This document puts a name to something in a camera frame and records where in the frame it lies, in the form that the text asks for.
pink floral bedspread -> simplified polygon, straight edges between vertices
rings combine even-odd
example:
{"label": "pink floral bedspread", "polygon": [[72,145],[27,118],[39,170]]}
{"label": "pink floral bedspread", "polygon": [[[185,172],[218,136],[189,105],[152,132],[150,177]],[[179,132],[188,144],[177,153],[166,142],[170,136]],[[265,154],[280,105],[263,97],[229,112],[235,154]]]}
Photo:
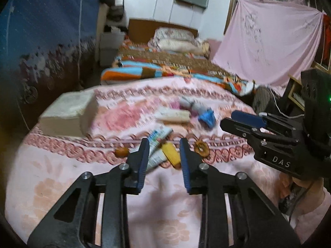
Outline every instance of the pink floral bedspread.
{"label": "pink floral bedspread", "polygon": [[[274,189],[278,172],[256,162],[245,139],[221,130],[221,119],[233,110],[252,109],[222,88],[208,82],[182,78],[155,79],[119,86],[95,88],[99,112],[88,137],[73,139],[44,136],[36,126],[21,144],[10,173],[6,218],[18,235],[27,241],[33,229],[65,190],[83,172],[108,172],[125,161],[114,155],[119,146],[137,147],[141,138],[155,128],[153,117],[161,106],[180,96],[211,107],[217,126],[206,131],[197,120],[185,126],[171,125],[168,141],[179,146],[186,137],[190,144],[202,139],[209,145],[205,162],[221,172],[247,172],[276,203]],[[128,196],[128,219],[132,247],[198,246],[201,197],[187,194],[183,175],[168,162],[148,173],[139,196]],[[97,219],[96,243],[100,244],[101,208]]]}

cable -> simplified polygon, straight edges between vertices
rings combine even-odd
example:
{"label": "cable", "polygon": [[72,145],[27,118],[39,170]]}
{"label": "cable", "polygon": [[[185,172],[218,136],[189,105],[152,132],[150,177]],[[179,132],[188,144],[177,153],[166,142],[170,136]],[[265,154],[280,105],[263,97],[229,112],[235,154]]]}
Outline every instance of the cable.
{"label": "cable", "polygon": [[192,21],[193,21],[193,18],[194,18],[194,5],[192,6],[192,10],[193,10],[193,12],[192,12],[192,18],[191,18],[189,27],[191,27]]}
{"label": "cable", "polygon": [[169,23],[170,23],[170,20],[171,20],[171,16],[172,16],[172,14],[173,14],[173,5],[171,6],[171,10],[170,10],[170,16],[169,16]]}
{"label": "cable", "polygon": [[285,116],[285,117],[287,117],[287,118],[289,118],[289,119],[292,119],[292,118],[298,118],[298,117],[305,116],[304,114],[303,114],[303,115],[298,115],[298,116],[287,116],[287,115],[285,115],[282,111],[280,111],[280,109],[279,109],[279,107],[278,107],[278,105],[277,105],[276,97],[275,97],[275,95],[273,94],[273,90],[272,90],[270,87],[269,87],[269,89],[270,89],[270,91],[271,91],[271,94],[273,95],[273,98],[274,98],[274,100],[275,100],[275,104],[276,104],[276,107],[277,107],[278,111],[279,111],[283,116]]}
{"label": "cable", "polygon": [[297,199],[295,200],[295,202],[293,203],[292,206],[292,210],[290,212],[290,217],[289,217],[289,224],[291,223],[291,219],[292,219],[292,215],[294,212],[295,207],[297,206],[298,202],[303,199],[303,197],[307,194],[307,192],[312,188],[312,186],[314,185],[314,183],[316,182],[316,180],[312,181],[312,183],[309,185],[309,187],[299,196],[297,197]]}
{"label": "cable", "polygon": [[16,100],[16,103],[17,103],[17,106],[18,106],[18,108],[19,108],[19,113],[21,114],[21,116],[22,116],[22,118],[23,118],[24,124],[25,124],[26,128],[28,129],[28,131],[30,131],[30,128],[29,128],[28,124],[26,123],[26,120],[25,120],[25,118],[24,118],[24,115],[23,115],[23,113],[22,113],[22,110],[21,110],[21,108],[20,108],[20,106],[19,106],[19,101]]}
{"label": "cable", "polygon": [[153,20],[155,20],[155,11],[156,11],[157,4],[158,4],[158,0],[155,1],[155,7],[154,7],[154,12],[153,12]]}
{"label": "cable", "polygon": [[14,12],[14,0],[12,0],[10,2],[10,6],[9,6],[9,12],[8,12],[8,18],[7,18],[7,29],[6,29],[6,54],[7,56],[9,55],[9,48],[8,48],[8,36],[9,36],[9,24],[10,24],[10,16],[11,14]]}
{"label": "cable", "polygon": [[83,6],[83,0],[80,0],[80,4],[79,4],[79,22],[78,22],[78,49],[79,49],[79,56],[78,56],[78,61],[77,61],[78,83],[80,82],[80,60],[82,58],[82,43],[80,42],[81,27],[82,27],[82,6]]}

pillow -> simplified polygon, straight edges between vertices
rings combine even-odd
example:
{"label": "pillow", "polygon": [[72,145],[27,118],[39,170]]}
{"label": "pillow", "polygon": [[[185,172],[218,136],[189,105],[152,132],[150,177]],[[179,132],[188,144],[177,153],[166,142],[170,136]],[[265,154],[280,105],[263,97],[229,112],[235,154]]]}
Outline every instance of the pillow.
{"label": "pillow", "polygon": [[173,39],[162,39],[158,42],[158,48],[163,51],[174,51],[179,53],[192,53],[199,56],[209,55],[209,43],[180,41]]}
{"label": "pillow", "polygon": [[155,39],[175,39],[180,41],[194,42],[194,35],[187,30],[173,29],[173,28],[158,28],[155,31]]}

striped blanket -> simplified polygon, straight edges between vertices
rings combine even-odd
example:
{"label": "striped blanket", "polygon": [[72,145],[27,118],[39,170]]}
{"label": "striped blanket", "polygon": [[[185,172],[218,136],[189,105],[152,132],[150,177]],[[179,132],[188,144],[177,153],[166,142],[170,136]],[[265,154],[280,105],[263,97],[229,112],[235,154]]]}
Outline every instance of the striped blanket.
{"label": "striped blanket", "polygon": [[201,56],[188,53],[158,51],[126,40],[111,68],[101,74],[102,84],[130,82],[141,79],[178,76],[187,81],[201,79],[231,93],[243,96],[254,89],[254,83],[240,79]]}

metal screw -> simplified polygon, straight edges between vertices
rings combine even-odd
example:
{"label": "metal screw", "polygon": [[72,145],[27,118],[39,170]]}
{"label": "metal screw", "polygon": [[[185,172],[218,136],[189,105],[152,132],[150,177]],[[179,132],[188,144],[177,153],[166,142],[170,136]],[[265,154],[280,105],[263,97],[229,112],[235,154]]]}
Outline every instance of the metal screw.
{"label": "metal screw", "polygon": [[129,168],[129,164],[122,163],[119,167],[120,167],[120,170],[127,170]]}
{"label": "metal screw", "polygon": [[208,170],[209,169],[209,165],[207,163],[201,163],[199,165],[199,169],[200,170]]}
{"label": "metal screw", "polygon": [[247,174],[240,172],[240,173],[237,173],[237,177],[239,180],[245,180],[247,178]]}
{"label": "metal screw", "polygon": [[84,172],[84,173],[81,175],[81,177],[82,177],[84,180],[89,179],[91,176],[92,176],[92,173],[90,173],[90,172]]}

